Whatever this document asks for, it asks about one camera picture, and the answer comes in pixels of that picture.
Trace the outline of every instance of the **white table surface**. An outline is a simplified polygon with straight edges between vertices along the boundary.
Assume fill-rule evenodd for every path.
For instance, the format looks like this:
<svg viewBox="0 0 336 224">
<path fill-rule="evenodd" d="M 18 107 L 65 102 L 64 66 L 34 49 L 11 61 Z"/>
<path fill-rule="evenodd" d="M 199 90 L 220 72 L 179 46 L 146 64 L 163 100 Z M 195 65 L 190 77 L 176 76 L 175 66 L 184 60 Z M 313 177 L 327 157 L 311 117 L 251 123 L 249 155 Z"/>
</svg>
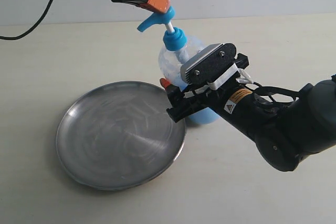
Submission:
<svg viewBox="0 0 336 224">
<path fill-rule="evenodd" d="M 120 193 L 73 182 L 55 154 L 57 125 L 106 83 L 159 85 L 164 27 L 43 25 L 0 41 L 0 223 L 335 223 L 336 147 L 278 172 L 224 120 L 188 130 L 177 161 Z M 175 21 L 207 44 L 233 42 L 255 81 L 299 90 L 336 73 L 336 14 Z M 26 27 L 0 27 L 16 35 Z"/>
</svg>

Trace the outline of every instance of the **blue spray nozzle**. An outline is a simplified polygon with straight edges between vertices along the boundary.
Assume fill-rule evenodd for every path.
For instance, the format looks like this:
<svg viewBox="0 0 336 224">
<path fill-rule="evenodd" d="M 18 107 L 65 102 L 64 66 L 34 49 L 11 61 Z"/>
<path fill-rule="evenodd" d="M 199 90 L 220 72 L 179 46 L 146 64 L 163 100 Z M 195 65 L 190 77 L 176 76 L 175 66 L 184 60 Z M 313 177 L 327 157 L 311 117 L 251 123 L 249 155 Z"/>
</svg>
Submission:
<svg viewBox="0 0 336 224">
<path fill-rule="evenodd" d="M 175 10 L 171 6 L 168 12 L 161 14 L 161 13 L 153 13 L 149 18 L 147 18 L 144 22 L 138 26 L 138 30 L 140 32 L 144 32 L 147 28 L 153 25 L 163 25 L 169 24 L 169 22 L 174 18 Z"/>
</svg>

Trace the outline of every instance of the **metal plate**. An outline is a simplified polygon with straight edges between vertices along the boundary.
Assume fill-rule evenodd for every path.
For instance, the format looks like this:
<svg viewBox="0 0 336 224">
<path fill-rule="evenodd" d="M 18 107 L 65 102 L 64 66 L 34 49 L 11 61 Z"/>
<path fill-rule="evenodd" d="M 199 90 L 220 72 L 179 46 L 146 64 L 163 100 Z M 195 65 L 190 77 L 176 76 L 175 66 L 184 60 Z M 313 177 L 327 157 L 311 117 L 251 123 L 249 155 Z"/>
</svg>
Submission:
<svg viewBox="0 0 336 224">
<path fill-rule="evenodd" d="M 117 82 L 80 98 L 56 135 L 58 157 L 77 182 L 122 190 L 164 172 L 183 147 L 185 122 L 166 112 L 165 91 L 143 82 Z"/>
</svg>

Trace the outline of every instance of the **plastic bottle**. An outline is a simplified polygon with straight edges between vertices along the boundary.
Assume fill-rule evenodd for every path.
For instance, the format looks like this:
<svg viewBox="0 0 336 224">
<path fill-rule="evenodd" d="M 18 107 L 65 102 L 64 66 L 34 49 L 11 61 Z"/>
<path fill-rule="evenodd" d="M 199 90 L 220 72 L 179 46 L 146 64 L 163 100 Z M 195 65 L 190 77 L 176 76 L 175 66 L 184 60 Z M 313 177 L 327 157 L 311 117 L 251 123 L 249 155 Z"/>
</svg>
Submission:
<svg viewBox="0 0 336 224">
<path fill-rule="evenodd" d="M 167 31 L 163 37 L 164 46 L 159 54 L 159 66 L 164 77 L 171 84 L 184 90 L 187 83 L 181 78 L 181 66 L 202 51 L 205 45 L 196 37 L 186 36 L 183 30 L 173 27 L 171 19 L 174 16 L 173 7 L 170 7 L 166 14 L 154 13 L 138 27 L 138 30 L 143 32 L 155 24 L 166 25 Z M 219 119 L 219 115 L 210 108 L 206 108 L 189 116 L 189 118 L 196 124 L 209 124 Z"/>
</svg>

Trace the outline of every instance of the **round metal tray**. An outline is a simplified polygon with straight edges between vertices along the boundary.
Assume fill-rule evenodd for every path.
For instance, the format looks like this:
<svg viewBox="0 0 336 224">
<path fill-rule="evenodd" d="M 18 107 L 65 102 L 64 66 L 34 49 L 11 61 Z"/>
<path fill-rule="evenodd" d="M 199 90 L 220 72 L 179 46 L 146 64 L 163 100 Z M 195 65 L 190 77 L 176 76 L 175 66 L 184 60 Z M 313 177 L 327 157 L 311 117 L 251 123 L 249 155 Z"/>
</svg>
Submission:
<svg viewBox="0 0 336 224">
<path fill-rule="evenodd" d="M 123 190 L 163 173 L 180 153 L 185 123 L 174 123 L 165 91 L 143 82 L 117 82 L 81 97 L 61 120 L 58 157 L 77 182 Z"/>
</svg>

